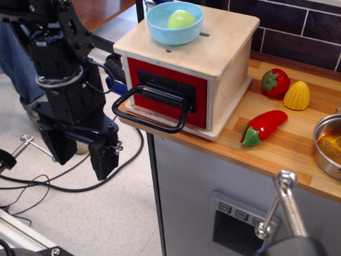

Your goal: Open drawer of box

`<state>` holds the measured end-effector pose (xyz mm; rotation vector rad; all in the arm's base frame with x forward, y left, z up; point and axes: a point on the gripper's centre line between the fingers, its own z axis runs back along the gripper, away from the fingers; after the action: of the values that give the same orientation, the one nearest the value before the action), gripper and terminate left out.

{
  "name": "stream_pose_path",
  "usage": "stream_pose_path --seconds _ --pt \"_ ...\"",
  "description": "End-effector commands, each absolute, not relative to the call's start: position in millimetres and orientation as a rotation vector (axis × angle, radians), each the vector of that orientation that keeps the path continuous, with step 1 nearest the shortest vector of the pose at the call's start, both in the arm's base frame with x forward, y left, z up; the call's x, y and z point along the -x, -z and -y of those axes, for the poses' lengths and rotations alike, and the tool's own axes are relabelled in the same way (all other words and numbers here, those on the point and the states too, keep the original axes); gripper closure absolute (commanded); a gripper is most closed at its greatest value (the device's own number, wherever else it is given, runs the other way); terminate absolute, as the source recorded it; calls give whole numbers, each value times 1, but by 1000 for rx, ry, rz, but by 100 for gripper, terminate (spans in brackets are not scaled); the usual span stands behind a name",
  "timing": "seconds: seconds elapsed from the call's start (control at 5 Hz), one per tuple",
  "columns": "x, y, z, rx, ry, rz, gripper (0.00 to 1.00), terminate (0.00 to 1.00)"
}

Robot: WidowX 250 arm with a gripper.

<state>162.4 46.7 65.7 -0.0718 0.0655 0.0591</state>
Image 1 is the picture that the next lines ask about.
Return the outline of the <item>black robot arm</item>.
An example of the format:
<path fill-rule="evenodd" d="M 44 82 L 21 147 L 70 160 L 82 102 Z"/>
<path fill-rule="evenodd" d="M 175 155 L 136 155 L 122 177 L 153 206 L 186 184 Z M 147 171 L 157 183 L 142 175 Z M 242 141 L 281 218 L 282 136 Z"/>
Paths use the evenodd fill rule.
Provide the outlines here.
<path fill-rule="evenodd" d="M 1 1 L 1 20 L 10 25 L 36 69 L 46 100 L 36 101 L 41 136 L 54 159 L 65 164 L 87 144 L 92 168 L 104 180 L 118 166 L 118 126 L 103 111 L 105 91 L 99 65 L 88 55 L 92 33 L 71 1 Z"/>

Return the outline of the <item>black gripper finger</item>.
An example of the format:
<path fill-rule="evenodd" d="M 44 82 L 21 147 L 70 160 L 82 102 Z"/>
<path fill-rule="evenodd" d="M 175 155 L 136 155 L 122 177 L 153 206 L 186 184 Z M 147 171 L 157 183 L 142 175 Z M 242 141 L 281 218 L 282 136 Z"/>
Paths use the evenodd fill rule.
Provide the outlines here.
<path fill-rule="evenodd" d="M 77 144 L 69 128 L 39 127 L 39 131 L 52 156 L 59 164 L 65 165 L 76 153 Z"/>
<path fill-rule="evenodd" d="M 119 153 L 104 141 L 94 141 L 88 147 L 92 168 L 99 181 L 105 180 L 118 166 Z"/>

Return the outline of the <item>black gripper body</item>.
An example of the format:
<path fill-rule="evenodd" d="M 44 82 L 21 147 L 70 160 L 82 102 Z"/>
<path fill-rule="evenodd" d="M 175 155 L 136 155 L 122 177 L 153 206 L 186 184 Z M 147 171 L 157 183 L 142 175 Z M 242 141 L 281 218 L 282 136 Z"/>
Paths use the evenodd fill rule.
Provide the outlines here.
<path fill-rule="evenodd" d="M 118 126 L 103 112 L 105 91 L 97 65 L 80 65 L 61 79 L 37 75 L 36 82 L 47 97 L 33 106 L 44 140 L 50 144 L 66 139 L 116 144 Z"/>

